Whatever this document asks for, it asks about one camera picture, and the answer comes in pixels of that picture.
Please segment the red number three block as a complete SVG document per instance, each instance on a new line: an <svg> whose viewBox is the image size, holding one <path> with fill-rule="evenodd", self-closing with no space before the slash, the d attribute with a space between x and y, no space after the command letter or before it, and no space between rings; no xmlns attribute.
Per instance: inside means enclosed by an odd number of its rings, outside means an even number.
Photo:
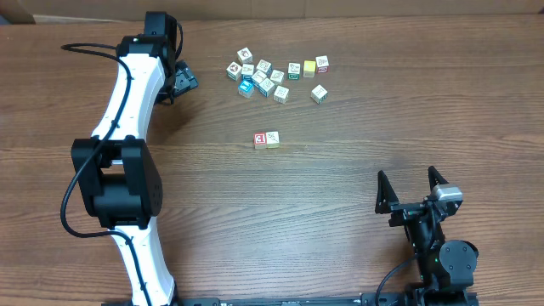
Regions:
<svg viewBox="0 0 544 306"><path fill-rule="evenodd" d="M255 149L266 149L267 148L266 133L255 133L253 135L253 144Z"/></svg>

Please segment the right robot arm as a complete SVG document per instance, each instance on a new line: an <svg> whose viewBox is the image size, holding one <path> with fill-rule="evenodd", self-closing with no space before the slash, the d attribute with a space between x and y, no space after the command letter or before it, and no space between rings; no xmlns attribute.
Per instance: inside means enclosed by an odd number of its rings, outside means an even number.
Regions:
<svg viewBox="0 0 544 306"><path fill-rule="evenodd" d="M460 306L477 305L473 285L479 250L469 241L445 239L440 223L456 214L463 202L460 188L449 183L435 167L428 168L430 194L422 201L403 204L384 171L377 173L375 213L388 214L391 227L402 227L414 255L384 276L374 295L383 302L386 282L412 262L417 263L421 281L412 283L389 303L392 305Z"/></svg>

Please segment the blue-sided block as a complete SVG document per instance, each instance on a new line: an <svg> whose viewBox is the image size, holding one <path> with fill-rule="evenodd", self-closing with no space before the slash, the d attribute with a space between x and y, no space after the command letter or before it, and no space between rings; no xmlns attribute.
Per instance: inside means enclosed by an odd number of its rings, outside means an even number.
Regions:
<svg viewBox="0 0 544 306"><path fill-rule="evenodd" d="M238 94L246 99L250 99L254 93L254 89L255 87L251 81L242 80L238 86Z"/></svg>

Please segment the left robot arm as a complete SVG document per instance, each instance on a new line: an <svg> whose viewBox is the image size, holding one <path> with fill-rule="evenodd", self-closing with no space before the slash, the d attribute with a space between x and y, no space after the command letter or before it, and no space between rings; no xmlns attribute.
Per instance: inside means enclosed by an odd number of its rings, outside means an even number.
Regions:
<svg viewBox="0 0 544 306"><path fill-rule="evenodd" d="M132 287L129 305L178 305L177 284L167 269L158 235L162 209L162 179L146 144L155 105L173 103L197 88L198 81L179 58L183 28L166 12L149 12L144 31L125 36L115 46L72 43L65 50L102 56L118 64L108 107L87 139L75 139L75 168L60 209L65 230L71 192L81 191L87 213L99 220L98 236L111 237L122 256Z"/></svg>

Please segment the yellow-sided block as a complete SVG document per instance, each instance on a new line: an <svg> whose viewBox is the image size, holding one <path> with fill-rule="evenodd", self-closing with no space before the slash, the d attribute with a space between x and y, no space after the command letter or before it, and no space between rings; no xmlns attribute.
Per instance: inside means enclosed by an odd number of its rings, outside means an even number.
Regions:
<svg viewBox="0 0 544 306"><path fill-rule="evenodd" d="M266 147L268 149L278 148L280 143L280 137L277 131L270 131L266 133Z"/></svg>

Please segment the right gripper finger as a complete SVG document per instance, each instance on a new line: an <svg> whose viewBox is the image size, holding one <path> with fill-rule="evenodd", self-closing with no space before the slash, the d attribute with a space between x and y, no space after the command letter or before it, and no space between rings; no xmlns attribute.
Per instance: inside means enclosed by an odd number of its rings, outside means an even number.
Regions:
<svg viewBox="0 0 544 306"><path fill-rule="evenodd" d="M391 213L393 207L400 204L399 198L394 192L387 175L383 170L377 173L377 199L375 205L375 213L385 214Z"/></svg>
<svg viewBox="0 0 544 306"><path fill-rule="evenodd" d="M428 168L428 181L430 190L435 186L449 183L434 166Z"/></svg>

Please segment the white block orange side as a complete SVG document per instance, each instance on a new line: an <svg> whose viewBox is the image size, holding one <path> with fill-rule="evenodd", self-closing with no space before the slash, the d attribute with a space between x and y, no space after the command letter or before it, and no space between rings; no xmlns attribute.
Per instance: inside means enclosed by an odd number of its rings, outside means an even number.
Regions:
<svg viewBox="0 0 544 306"><path fill-rule="evenodd" d="M274 101L285 104L289 95L289 89L278 85L274 92Z"/></svg>

